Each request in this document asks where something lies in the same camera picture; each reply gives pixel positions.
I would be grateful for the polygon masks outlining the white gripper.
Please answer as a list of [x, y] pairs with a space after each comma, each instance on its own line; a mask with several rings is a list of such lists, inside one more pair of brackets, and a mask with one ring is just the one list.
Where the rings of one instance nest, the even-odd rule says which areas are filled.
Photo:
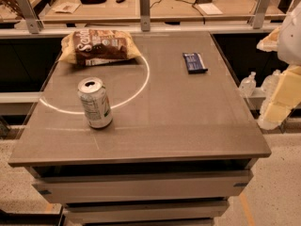
[[261, 129], [273, 130], [301, 103], [301, 3], [286, 16], [281, 28], [259, 41], [257, 48], [277, 51], [280, 60], [293, 64], [277, 77], [277, 86], [258, 118]]

